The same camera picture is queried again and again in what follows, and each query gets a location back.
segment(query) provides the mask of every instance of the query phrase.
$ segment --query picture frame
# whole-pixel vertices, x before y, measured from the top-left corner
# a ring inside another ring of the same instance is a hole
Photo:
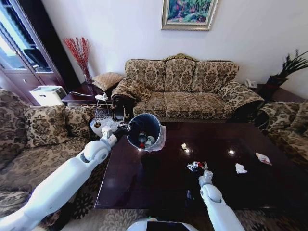
[[[163,1],[162,30],[210,30],[218,0]]]

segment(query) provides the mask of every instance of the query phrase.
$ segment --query white appliance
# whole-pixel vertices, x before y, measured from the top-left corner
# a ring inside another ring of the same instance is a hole
[[[62,105],[66,92],[61,86],[38,86],[29,91],[41,106]]]
[[[248,88],[258,88],[257,82],[251,81],[250,79],[246,79],[245,85]]]

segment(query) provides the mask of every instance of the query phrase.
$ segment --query side table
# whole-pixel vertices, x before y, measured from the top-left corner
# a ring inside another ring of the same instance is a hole
[[[258,84],[258,88],[251,89],[255,93],[258,93],[261,88],[264,86],[264,84]],[[299,97],[298,95],[295,95],[285,89],[279,88],[272,96],[270,101],[272,102],[303,102],[305,99],[302,97]]]
[[[95,95],[102,95],[103,90],[96,87],[93,84],[87,84],[86,82],[82,83],[80,87],[75,89],[75,92],[78,92],[80,94],[85,95],[93,95],[92,96],[84,96],[84,95],[76,95],[73,93],[69,93],[67,96],[65,96],[62,101],[65,105],[68,107],[76,107],[76,106],[88,106],[90,108],[93,108],[95,110],[96,108],[98,110],[110,110],[111,117],[114,121],[118,121],[116,118],[116,105],[113,105],[111,100],[111,93],[112,90],[116,87],[116,85],[113,88],[108,89],[105,91],[105,93],[108,96],[108,99],[106,101],[99,101],[97,102],[97,99],[95,99]]]

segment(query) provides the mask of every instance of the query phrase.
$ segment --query sofa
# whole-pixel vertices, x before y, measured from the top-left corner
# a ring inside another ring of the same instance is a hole
[[[0,218],[20,209],[37,185],[82,151],[91,139],[89,122],[94,118],[91,109],[57,107],[62,115],[54,113],[52,107],[31,108],[15,94],[0,89]],[[39,112],[46,108],[49,119]],[[31,121],[29,111],[37,113],[36,121]],[[64,127],[57,124],[58,117],[64,120]],[[56,130],[51,129],[50,123],[56,125]],[[49,215],[42,226],[52,226],[67,213],[59,210]]]
[[[264,100],[234,81],[238,70],[231,61],[197,61],[184,54],[161,61],[132,59],[112,101],[125,108],[126,119],[141,113],[162,122],[245,117]]]
[[[308,172],[307,107],[307,101],[272,102],[264,105],[255,119],[255,125],[306,172]]]

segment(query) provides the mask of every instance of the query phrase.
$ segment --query plant pot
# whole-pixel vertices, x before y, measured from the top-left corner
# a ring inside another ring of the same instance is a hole
[[[266,101],[270,100],[278,88],[287,81],[287,78],[281,78],[279,75],[270,76],[266,84],[258,92],[258,94]]]

